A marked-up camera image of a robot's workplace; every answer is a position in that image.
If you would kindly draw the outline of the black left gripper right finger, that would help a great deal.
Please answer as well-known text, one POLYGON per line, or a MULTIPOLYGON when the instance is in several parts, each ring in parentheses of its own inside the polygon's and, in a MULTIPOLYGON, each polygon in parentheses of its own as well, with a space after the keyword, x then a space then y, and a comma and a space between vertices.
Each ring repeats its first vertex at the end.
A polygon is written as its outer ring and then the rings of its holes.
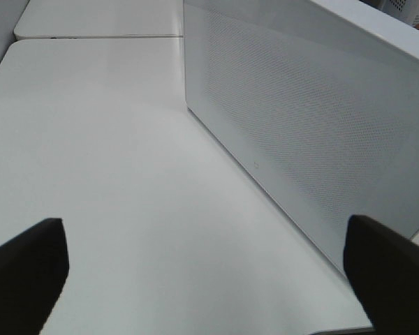
POLYGON ((419 334, 419 245, 373 218, 352 215, 343 268, 377 334, 419 334))

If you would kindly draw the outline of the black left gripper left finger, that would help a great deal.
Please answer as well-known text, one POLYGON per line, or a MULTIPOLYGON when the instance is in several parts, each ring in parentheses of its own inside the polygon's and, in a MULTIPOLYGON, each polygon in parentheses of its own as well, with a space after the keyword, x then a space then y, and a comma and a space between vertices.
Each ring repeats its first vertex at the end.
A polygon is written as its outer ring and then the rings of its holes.
POLYGON ((46 218, 0 245, 0 334, 39 334, 69 269, 60 218, 46 218))

